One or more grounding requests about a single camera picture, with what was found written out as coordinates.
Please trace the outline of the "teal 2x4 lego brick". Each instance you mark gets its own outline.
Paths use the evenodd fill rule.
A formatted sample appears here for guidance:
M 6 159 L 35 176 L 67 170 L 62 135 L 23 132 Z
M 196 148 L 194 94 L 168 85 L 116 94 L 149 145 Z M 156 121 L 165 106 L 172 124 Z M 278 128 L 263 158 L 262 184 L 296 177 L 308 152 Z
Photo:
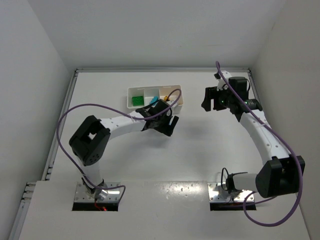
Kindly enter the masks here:
M 159 100 L 159 97 L 158 97 L 158 96 L 154 96 L 149 103 L 153 105 L 153 104 L 155 104 L 158 100 Z

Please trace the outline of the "green lego plate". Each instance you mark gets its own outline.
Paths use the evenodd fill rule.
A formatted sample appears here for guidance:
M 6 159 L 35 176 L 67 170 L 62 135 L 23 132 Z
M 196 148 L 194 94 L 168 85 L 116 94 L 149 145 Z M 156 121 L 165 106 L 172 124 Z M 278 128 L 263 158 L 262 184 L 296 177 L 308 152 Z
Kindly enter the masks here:
M 131 103 L 133 107 L 144 106 L 145 105 L 144 96 L 143 95 L 133 96 L 131 98 Z

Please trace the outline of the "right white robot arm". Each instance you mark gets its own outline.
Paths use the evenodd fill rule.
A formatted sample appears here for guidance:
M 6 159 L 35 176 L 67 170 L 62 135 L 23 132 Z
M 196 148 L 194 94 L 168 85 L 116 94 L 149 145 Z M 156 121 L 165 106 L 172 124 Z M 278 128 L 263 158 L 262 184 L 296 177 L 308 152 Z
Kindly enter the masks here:
M 209 112 L 229 109 L 246 129 L 262 159 L 259 173 L 238 172 L 227 175 L 226 191 L 249 190 L 263 198 L 295 194 L 299 191 L 299 173 L 296 162 L 303 169 L 301 156 L 293 157 L 287 147 L 271 133 L 263 108 L 255 98 L 249 98 L 250 84 L 245 77 L 227 75 L 225 82 L 218 73 L 218 85 L 205 89 L 201 107 Z

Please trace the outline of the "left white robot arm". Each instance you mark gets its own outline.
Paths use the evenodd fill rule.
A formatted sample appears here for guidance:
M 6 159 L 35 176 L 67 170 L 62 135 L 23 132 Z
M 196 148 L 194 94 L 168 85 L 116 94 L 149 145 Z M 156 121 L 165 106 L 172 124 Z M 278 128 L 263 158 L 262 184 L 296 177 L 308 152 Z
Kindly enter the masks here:
M 98 119 L 88 116 L 69 140 L 72 152 L 84 172 L 82 182 L 91 196 L 97 197 L 102 187 L 107 187 L 100 175 L 98 161 L 103 156 L 108 141 L 133 132 L 155 130 L 168 137 L 173 134 L 179 120 L 169 106 L 176 107 L 174 101 L 158 100 L 129 114 Z

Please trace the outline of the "white three-compartment tray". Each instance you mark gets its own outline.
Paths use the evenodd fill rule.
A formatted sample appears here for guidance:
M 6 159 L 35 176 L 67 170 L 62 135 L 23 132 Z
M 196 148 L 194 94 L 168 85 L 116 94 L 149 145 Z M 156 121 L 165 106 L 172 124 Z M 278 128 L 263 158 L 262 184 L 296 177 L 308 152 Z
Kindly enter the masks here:
M 151 103 L 155 106 L 155 101 L 160 99 L 171 104 L 180 94 L 179 91 L 173 92 L 175 89 L 182 90 L 180 85 L 130 87 L 127 90 L 127 108 L 142 108 Z

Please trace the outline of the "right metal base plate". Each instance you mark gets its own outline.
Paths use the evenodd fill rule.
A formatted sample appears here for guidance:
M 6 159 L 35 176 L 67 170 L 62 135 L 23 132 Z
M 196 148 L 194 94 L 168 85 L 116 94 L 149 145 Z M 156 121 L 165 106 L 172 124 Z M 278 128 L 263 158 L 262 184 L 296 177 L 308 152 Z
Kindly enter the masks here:
M 208 182 L 207 187 L 209 202 L 215 204 L 242 203 L 245 197 L 252 193 L 250 190 L 240 190 L 228 193 L 227 190 L 222 188 L 220 182 Z

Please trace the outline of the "metal base plate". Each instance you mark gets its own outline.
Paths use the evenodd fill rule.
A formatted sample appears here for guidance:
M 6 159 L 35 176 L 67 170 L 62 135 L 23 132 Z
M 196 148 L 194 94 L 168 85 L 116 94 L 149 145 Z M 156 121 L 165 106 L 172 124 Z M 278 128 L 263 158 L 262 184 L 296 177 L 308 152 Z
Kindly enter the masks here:
M 215 204 L 242 203 L 245 197 L 252 193 L 250 190 L 240 190 L 228 193 L 227 190 L 222 188 L 220 182 L 208 182 L 207 187 L 209 202 Z
M 97 193 L 91 193 L 86 184 L 78 182 L 75 194 L 74 202 L 75 203 L 105 203 L 105 204 L 115 204 L 120 201 L 121 191 L 119 188 L 111 190 L 101 190 Z

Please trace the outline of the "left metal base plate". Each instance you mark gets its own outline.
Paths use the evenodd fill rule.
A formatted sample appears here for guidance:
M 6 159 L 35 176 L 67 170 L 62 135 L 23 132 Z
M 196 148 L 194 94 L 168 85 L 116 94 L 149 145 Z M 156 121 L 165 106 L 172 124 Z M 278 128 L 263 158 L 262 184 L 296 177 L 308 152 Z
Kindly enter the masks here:
M 121 191 L 119 188 L 111 190 L 101 190 L 97 193 L 91 193 L 86 184 L 78 182 L 75 194 L 74 202 L 75 203 L 105 203 L 105 204 L 115 204 L 120 201 Z

